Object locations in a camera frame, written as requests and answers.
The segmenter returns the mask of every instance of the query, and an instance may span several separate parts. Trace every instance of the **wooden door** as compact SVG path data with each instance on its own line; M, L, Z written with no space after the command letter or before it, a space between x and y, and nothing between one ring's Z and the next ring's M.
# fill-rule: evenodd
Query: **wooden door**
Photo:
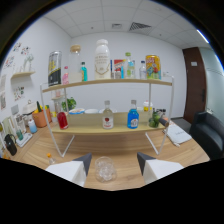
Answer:
M187 73L187 98L184 119L192 123L194 114L205 110L206 76L198 47L183 49Z

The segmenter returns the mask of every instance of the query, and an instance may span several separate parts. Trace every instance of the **black chair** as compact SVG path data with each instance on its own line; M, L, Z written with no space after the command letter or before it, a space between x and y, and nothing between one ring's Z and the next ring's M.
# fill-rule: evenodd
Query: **black chair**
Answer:
M218 118L205 111L195 113L189 133L210 160L224 157L224 124Z

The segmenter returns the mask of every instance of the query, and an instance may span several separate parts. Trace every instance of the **shelf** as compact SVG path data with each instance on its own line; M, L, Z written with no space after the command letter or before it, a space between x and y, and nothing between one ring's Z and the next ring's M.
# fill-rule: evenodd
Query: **shelf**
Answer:
M148 79L148 80L142 80L142 79L103 79L103 80L93 80L93 81L86 81L86 82L76 82L66 85L55 85L51 86L47 89L43 90L43 93L49 92L56 89L62 89L62 88L69 88L73 86L85 86L85 85L92 85L92 84L103 84L103 83L145 83L145 84L158 84L158 85L166 85L166 86L172 86L172 82L164 82L159 79Z
M33 73L35 73L35 71L32 71L32 72L17 72L17 73L14 73L12 75L11 79L18 78L18 77L24 77L24 76L30 76Z
M114 127L112 129L104 129L102 127L102 114L69 114L67 116L69 124L67 129L61 130L57 124L51 130L53 133L73 135L120 135L165 129L161 124L159 124L158 128L149 127L147 112L139 112L138 128L129 129L127 127L127 115L128 112L114 113Z

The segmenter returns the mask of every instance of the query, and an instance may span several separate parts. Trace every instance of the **ceiling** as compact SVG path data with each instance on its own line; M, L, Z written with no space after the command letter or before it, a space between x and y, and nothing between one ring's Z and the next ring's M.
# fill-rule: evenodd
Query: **ceiling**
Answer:
M44 17L55 22L71 38L99 32L134 32L164 40L181 49L211 49L185 18L148 0L75 0L51 10ZM133 23L142 25L130 31ZM121 24L121 28L112 28L112 24Z

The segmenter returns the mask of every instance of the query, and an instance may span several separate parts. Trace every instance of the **wooden desk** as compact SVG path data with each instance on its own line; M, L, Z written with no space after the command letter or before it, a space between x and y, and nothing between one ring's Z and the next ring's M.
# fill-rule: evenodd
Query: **wooden desk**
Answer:
M64 150L71 135L54 134L61 150ZM161 130L148 132L154 145L159 149L163 133ZM69 162L75 158L92 153L89 173L85 188L102 190L123 190L140 188L145 185L141 175L137 152L142 152L157 159L178 162L187 167L209 161L203 149L191 139L178 148L166 138L160 155L152 148L145 134L110 135L110 136L76 136L65 157L59 156L47 127L39 128L23 148L17 147L12 160L34 165L45 170L48 164L47 153L51 153L59 163ZM116 166L117 178L113 182L100 183L95 178L94 163L101 156L110 157Z

